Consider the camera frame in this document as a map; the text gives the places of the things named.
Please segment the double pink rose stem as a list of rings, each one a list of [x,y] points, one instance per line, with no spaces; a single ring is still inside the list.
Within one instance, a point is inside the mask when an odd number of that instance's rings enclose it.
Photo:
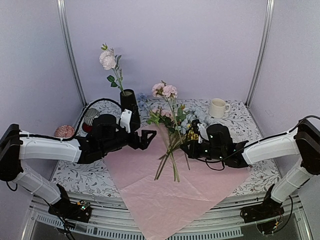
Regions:
[[[164,132],[161,131],[161,137],[164,140],[166,147],[166,153],[160,157],[160,167],[163,167],[168,159],[171,159],[173,170],[176,173],[177,167],[174,159],[174,151],[185,142],[185,134],[188,127],[187,114],[184,104],[178,104],[178,90],[175,86],[167,84],[163,80],[156,83],[152,87],[152,95],[156,98],[160,98],[168,105],[168,109],[159,106],[149,111],[150,122],[154,123],[158,128],[161,125],[167,130],[168,136],[164,136]]]

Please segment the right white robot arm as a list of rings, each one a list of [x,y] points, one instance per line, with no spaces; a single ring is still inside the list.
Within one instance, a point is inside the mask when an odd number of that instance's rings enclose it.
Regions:
[[[246,168],[258,162],[297,155],[298,162],[279,182],[269,188],[259,206],[262,218],[274,214],[282,202],[312,176],[320,174],[320,131],[306,116],[292,129],[256,141],[234,143],[229,129],[222,124],[204,127],[194,120],[192,129],[197,140],[188,140],[180,149],[190,159],[201,159],[206,164],[221,163],[222,167]]]

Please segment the pale pink rose stem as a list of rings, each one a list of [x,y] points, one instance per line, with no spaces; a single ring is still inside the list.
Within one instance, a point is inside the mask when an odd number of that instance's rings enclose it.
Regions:
[[[121,55],[115,55],[115,51],[112,47],[108,47],[106,43],[103,43],[100,47],[102,50],[99,55],[99,62],[105,71],[112,71],[113,75],[108,75],[106,79],[110,82],[112,88],[118,88],[124,95],[125,90],[123,87],[123,71],[120,67]]]

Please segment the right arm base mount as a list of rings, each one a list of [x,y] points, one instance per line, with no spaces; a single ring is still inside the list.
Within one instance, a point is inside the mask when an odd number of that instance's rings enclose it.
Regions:
[[[264,220],[264,222],[256,224],[257,230],[263,235],[272,235],[276,232],[284,212],[283,207],[279,204],[274,206],[261,203],[243,207],[240,210],[240,217],[245,223]]]

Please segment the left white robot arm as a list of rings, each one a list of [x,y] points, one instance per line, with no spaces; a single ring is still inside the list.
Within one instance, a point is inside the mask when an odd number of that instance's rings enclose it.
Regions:
[[[91,164],[110,152],[125,146],[145,150],[156,136],[155,130],[142,130],[139,119],[130,111],[122,112],[120,120],[102,114],[95,118],[91,131],[85,136],[57,138],[21,131],[11,124],[0,140],[0,179],[13,182],[43,198],[63,216],[74,213],[63,187],[43,178],[22,161],[27,159],[59,160],[75,164]]]

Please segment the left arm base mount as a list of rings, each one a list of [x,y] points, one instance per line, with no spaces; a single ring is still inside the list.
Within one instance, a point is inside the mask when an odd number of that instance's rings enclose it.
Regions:
[[[48,213],[62,219],[88,223],[91,217],[92,208],[90,206],[84,208],[83,205],[61,199],[55,204],[49,205]]]

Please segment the yellow small flower sprig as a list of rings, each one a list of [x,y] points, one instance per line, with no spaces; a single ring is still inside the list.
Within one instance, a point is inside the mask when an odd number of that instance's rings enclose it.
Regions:
[[[194,132],[192,127],[190,127],[187,129],[187,131],[185,133],[185,139],[187,141],[192,141],[192,140],[198,141],[199,135]]]

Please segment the pink tissue wrapping paper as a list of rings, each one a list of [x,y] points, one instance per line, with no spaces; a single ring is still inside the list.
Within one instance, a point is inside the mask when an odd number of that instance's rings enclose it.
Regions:
[[[197,220],[228,197],[248,177],[247,168],[210,169],[175,152],[180,181],[167,163],[155,180],[159,157],[165,153],[160,133],[147,149],[129,146],[104,158],[109,174],[139,230],[148,240],[164,240]]]

